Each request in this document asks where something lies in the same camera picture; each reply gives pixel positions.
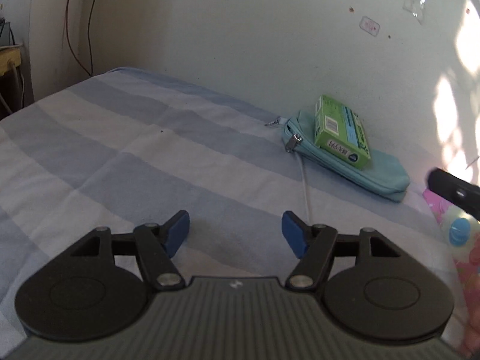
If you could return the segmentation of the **pink macaron tin box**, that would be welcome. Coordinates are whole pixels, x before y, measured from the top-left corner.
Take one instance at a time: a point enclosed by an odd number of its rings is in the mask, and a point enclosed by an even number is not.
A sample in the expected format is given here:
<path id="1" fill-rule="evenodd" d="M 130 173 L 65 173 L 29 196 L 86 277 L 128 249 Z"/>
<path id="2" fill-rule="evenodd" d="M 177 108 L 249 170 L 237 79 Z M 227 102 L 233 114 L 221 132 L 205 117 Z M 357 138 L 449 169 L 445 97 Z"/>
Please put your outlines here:
<path id="1" fill-rule="evenodd" d="M 479 222 L 429 189 L 422 196 L 448 242 L 465 304 L 472 311 L 479 305 Z"/>

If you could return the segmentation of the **small wall sticker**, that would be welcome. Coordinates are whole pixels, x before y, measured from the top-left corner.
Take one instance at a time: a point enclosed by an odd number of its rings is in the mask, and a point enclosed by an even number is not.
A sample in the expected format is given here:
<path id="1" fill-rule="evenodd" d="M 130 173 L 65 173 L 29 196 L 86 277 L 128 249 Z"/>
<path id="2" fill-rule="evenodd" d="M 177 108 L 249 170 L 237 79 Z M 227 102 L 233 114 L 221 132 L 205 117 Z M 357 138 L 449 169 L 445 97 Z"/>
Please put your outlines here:
<path id="1" fill-rule="evenodd" d="M 369 18 L 368 16 L 363 16 L 361 18 L 359 26 L 362 30 L 364 30 L 366 33 L 370 34 L 373 37 L 376 37 L 381 29 L 380 24 Z"/>

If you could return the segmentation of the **striped blue bed sheet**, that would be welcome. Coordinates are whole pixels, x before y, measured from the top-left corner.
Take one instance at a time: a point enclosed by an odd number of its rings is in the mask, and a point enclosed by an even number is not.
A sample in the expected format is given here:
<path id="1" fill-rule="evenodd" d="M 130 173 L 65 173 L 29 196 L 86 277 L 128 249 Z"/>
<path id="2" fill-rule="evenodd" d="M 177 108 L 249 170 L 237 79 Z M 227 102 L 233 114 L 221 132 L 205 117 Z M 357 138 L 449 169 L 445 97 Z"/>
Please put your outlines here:
<path id="1" fill-rule="evenodd" d="M 367 192 L 285 151 L 273 115 L 166 76 L 119 68 L 1 122 L 1 352 L 25 337 L 19 286 L 97 226 L 127 233 L 188 211 L 182 275 L 287 277 L 281 235 L 294 211 L 341 233 L 375 228 L 440 277 L 455 297 L 443 335 L 459 345 L 468 313 L 452 257 L 422 197 Z"/>

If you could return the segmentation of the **small green medicine box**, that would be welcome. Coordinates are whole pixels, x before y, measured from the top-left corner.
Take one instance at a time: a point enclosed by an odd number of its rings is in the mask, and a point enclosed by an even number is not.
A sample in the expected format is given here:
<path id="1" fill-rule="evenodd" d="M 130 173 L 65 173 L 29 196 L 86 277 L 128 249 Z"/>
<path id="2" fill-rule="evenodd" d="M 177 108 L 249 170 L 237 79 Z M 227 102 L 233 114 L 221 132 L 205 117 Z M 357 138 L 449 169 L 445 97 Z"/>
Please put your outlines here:
<path id="1" fill-rule="evenodd" d="M 340 101 L 321 95 L 315 106 L 314 143 L 357 169 L 371 160 L 365 130 L 357 113 Z"/>

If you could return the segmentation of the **cluttered side table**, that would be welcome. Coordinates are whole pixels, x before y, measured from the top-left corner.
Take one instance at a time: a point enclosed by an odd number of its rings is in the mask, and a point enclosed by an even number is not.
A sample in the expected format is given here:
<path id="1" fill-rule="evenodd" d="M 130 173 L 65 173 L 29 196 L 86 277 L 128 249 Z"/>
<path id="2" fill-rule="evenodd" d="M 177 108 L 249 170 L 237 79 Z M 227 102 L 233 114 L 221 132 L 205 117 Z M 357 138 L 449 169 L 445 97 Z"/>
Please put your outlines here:
<path id="1" fill-rule="evenodd" d="M 7 118 L 24 107 L 25 80 L 22 65 L 21 43 L 16 41 L 11 23 L 1 18 L 1 119 Z"/>

